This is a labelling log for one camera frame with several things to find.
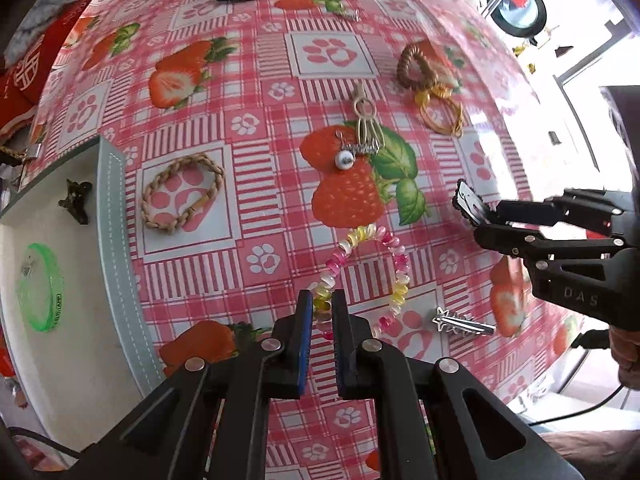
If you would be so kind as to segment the black scalloped snap clip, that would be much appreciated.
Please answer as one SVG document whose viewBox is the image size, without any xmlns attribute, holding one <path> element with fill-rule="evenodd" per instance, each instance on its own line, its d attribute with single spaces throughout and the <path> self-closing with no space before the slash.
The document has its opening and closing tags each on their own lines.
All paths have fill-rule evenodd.
<svg viewBox="0 0 640 480">
<path fill-rule="evenodd" d="M 489 222 L 490 209 L 464 179 L 459 179 L 456 192 L 452 198 L 452 206 L 468 220 L 472 226 L 480 226 Z"/>
</svg>

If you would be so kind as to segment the green plastic bangle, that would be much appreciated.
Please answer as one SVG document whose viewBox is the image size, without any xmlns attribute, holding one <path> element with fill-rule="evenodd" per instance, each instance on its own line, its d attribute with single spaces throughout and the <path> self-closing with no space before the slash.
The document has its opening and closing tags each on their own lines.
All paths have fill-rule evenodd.
<svg viewBox="0 0 640 480">
<path fill-rule="evenodd" d="M 58 258 L 49 246 L 27 246 L 15 292 L 24 321 L 33 330 L 45 333 L 55 329 L 64 306 L 64 280 Z"/>
</svg>

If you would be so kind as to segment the black claw hair clip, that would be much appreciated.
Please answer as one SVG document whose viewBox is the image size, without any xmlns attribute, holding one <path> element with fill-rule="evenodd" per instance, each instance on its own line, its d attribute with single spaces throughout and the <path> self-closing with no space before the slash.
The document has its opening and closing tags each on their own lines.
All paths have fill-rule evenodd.
<svg viewBox="0 0 640 480">
<path fill-rule="evenodd" d="M 86 226 L 89 223 L 89 217 L 85 210 L 85 203 L 93 185 L 88 181 L 76 182 L 67 179 L 66 186 L 67 194 L 58 201 L 58 206 L 65 209 L 79 224 Z"/>
</svg>

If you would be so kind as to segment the silver star hair clip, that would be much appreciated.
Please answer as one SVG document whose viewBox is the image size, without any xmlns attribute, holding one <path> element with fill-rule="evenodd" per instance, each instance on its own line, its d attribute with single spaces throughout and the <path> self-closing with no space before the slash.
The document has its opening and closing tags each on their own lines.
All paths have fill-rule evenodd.
<svg viewBox="0 0 640 480">
<path fill-rule="evenodd" d="M 450 309 L 438 307 L 432 322 L 439 333 L 446 332 L 464 336 L 492 336 L 496 332 L 496 326 L 477 321 L 469 315 L 452 312 Z"/>
</svg>

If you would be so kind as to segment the pink strawberry tablecloth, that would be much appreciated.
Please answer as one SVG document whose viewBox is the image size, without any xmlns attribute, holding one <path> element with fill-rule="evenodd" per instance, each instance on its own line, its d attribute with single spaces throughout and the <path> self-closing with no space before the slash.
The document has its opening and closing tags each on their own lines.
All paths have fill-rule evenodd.
<svg viewBox="0 0 640 480">
<path fill-rule="evenodd" d="M 544 144 L 518 61 L 468 0 L 91 0 L 58 52 L 30 176 L 92 136 L 126 160 L 128 237 L 152 343 L 210 318 L 253 338 L 303 288 L 348 304 L 413 359 L 459 359 L 501 400 L 546 374 L 573 318 L 510 280 L 452 206 L 459 179 L 525 198 L 516 144 Z M 385 146 L 356 140 L 352 92 Z M 439 333 L 438 307 L 496 326 Z"/>
</svg>

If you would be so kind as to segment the white shallow tray box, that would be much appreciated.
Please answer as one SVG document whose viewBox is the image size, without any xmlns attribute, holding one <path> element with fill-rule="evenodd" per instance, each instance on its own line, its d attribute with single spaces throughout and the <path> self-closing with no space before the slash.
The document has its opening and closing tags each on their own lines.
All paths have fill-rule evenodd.
<svg viewBox="0 0 640 480">
<path fill-rule="evenodd" d="M 93 185 L 86 226 L 58 206 L 67 179 Z M 104 437 L 163 380 L 125 209 L 124 155 L 94 138 L 44 170 L 1 213 L 1 322 L 10 356 L 46 435 L 75 450 Z M 64 280 L 60 320 L 45 333 L 24 321 L 16 299 L 32 243 L 54 251 Z"/>
</svg>

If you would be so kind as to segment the metal tablecloth clamp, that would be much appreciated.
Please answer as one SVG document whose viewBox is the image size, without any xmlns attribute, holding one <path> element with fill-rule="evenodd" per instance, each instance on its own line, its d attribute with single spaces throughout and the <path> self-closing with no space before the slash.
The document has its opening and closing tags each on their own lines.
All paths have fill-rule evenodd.
<svg viewBox="0 0 640 480">
<path fill-rule="evenodd" d="M 41 151 L 42 151 L 41 143 L 35 143 L 32 145 L 29 145 L 27 148 L 24 149 L 24 152 L 23 152 L 24 162 L 26 162 L 26 160 L 37 159 L 40 156 Z"/>
</svg>

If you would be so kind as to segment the red wedding bed cover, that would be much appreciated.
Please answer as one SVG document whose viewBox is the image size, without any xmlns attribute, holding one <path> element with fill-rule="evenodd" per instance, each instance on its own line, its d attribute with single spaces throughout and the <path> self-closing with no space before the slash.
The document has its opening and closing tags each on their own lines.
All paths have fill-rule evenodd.
<svg viewBox="0 0 640 480">
<path fill-rule="evenodd" d="M 66 6 L 36 39 L 28 51 L 11 67 L 1 70 L 1 142 L 6 143 L 18 130 L 34 120 L 37 105 L 53 63 L 63 48 L 78 44 L 96 26 L 96 16 L 82 12 L 91 0 L 78 0 Z"/>
</svg>

